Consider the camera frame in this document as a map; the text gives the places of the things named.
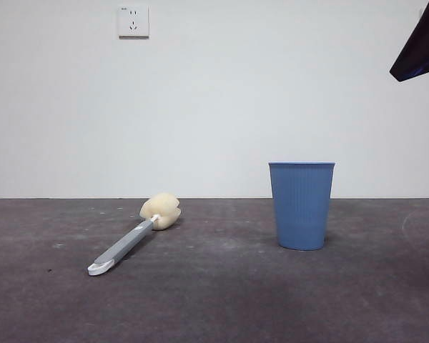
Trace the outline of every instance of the brush handle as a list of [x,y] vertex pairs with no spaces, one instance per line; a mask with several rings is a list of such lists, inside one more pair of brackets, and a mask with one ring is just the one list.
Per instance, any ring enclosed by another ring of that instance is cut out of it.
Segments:
[[152,230],[153,225],[154,223],[152,221],[145,220],[124,237],[122,237],[119,241],[114,243],[111,248],[97,257],[94,263],[102,264],[113,260],[116,264],[122,259],[122,257],[124,257],[127,252],[130,251],[131,248],[133,248]]

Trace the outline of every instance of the yellow sponge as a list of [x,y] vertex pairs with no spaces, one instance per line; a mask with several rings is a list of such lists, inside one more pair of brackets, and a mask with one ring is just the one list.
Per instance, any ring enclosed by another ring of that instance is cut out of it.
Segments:
[[164,230],[176,222],[181,209],[178,208],[179,200],[170,193],[159,193],[147,200],[140,210],[140,217],[151,219],[155,214],[159,218],[154,222],[154,230]]

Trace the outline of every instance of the electrical outlet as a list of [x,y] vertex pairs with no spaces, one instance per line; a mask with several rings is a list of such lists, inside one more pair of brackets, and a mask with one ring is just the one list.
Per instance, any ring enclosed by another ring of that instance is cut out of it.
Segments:
[[121,7],[117,12],[119,38],[149,38],[148,6]]

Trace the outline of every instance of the cup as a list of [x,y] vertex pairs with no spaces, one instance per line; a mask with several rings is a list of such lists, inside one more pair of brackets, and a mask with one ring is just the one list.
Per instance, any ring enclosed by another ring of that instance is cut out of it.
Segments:
[[335,163],[270,162],[278,243],[288,249],[324,245]]

